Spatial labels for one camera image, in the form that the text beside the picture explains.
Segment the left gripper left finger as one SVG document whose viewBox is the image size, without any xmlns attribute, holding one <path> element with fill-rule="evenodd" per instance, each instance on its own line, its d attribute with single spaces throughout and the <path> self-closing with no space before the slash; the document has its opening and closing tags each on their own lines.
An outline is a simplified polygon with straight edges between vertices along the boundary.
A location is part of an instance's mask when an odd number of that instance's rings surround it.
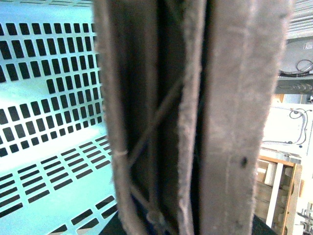
<svg viewBox="0 0 313 235">
<path fill-rule="evenodd" d="M 129 235 L 192 235 L 204 0 L 96 0 L 103 108 Z"/>
</svg>

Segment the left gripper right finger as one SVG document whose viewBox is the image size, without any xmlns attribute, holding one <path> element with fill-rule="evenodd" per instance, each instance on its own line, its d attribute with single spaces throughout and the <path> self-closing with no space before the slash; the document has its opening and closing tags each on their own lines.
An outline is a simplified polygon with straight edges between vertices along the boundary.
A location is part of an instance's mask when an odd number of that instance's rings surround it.
<svg viewBox="0 0 313 235">
<path fill-rule="evenodd" d="M 256 162 L 292 0 L 212 0 L 200 161 L 200 234 L 248 235 Z"/>
</svg>

